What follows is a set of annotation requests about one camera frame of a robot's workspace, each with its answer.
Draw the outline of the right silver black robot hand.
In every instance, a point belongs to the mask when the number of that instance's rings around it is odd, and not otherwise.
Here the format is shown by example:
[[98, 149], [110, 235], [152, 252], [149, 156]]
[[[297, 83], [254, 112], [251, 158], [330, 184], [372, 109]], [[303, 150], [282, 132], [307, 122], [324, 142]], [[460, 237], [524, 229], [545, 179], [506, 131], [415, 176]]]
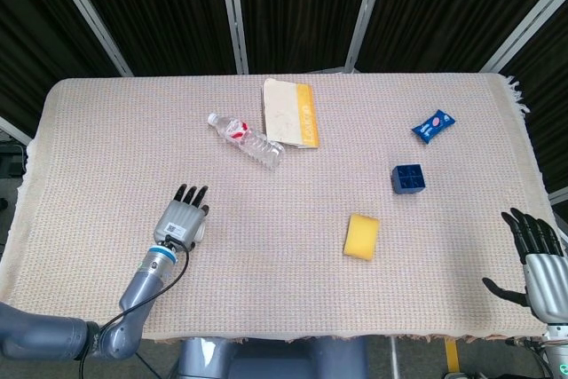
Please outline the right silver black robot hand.
[[502, 300], [528, 307], [549, 326], [567, 324], [567, 255], [550, 224], [516, 208], [502, 212], [509, 227], [525, 278], [523, 293], [499, 287], [484, 277], [483, 284]]

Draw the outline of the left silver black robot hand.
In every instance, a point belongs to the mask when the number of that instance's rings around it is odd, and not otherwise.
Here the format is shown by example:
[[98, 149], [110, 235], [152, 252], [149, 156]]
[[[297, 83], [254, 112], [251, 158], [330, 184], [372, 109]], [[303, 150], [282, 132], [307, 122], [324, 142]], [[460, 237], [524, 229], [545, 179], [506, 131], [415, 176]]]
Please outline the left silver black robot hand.
[[204, 235], [209, 206], [203, 204], [207, 186], [182, 184], [154, 228], [154, 242], [174, 251], [191, 251]]

